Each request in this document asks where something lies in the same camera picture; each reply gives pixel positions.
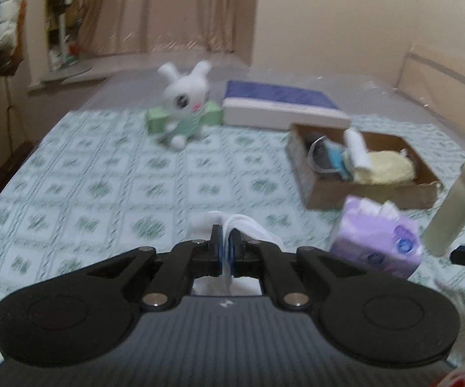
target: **brown open box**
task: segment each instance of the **brown open box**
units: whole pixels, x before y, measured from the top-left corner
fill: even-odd
[[[439,178],[431,171],[416,151],[400,137],[387,134],[362,133],[367,148],[371,151],[405,148],[417,165],[417,177],[405,184],[358,184],[353,182],[320,180],[308,165],[303,136],[309,132],[320,132],[332,141],[343,143],[344,129],[326,128],[293,124],[286,147],[297,182],[300,186],[303,203],[308,209],[341,208],[347,195],[367,197],[377,202],[392,201],[400,209],[431,208],[441,188]]]

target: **metal screw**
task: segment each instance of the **metal screw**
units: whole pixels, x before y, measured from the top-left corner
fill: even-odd
[[[309,297],[304,293],[289,293],[283,297],[286,304],[294,307],[306,305],[309,302]]]
[[[143,302],[152,307],[159,307],[168,302],[168,297],[162,293],[149,293],[143,297]]]

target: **purple tissue box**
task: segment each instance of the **purple tissue box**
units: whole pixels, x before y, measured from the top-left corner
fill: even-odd
[[[348,196],[342,216],[331,231],[331,253],[407,279],[421,263],[419,227],[396,208],[392,210],[393,206],[387,214],[379,213],[380,207],[373,201]]]

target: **white logo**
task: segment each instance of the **white logo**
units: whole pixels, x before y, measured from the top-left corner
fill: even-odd
[[[220,304],[222,307],[224,307],[224,309],[226,309],[226,308],[231,307],[232,305],[234,305],[234,303],[233,303],[231,300],[229,300],[229,299],[227,299],[227,300],[225,300],[225,301],[222,301],[222,302],[219,302],[219,304]]]

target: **bunny eye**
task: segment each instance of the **bunny eye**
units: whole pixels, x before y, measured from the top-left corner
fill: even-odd
[[[179,109],[184,109],[188,104],[190,100],[185,94],[181,94],[175,98],[175,106],[177,106]]]

